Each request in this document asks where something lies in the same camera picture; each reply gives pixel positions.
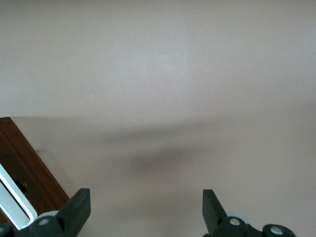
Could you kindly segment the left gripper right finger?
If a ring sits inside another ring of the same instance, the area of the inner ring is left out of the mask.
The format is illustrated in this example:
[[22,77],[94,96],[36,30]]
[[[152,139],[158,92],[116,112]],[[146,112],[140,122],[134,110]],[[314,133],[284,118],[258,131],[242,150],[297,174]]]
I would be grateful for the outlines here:
[[257,230],[239,217],[228,216],[213,190],[203,190],[202,215],[206,237],[295,237],[287,227],[268,224]]

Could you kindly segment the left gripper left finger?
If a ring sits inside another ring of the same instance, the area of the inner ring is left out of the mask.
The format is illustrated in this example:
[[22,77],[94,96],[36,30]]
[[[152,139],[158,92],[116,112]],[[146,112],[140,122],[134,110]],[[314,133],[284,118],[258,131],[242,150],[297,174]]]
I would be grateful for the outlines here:
[[55,216],[43,216],[21,230],[1,223],[2,237],[76,237],[90,216],[90,189],[81,188]]

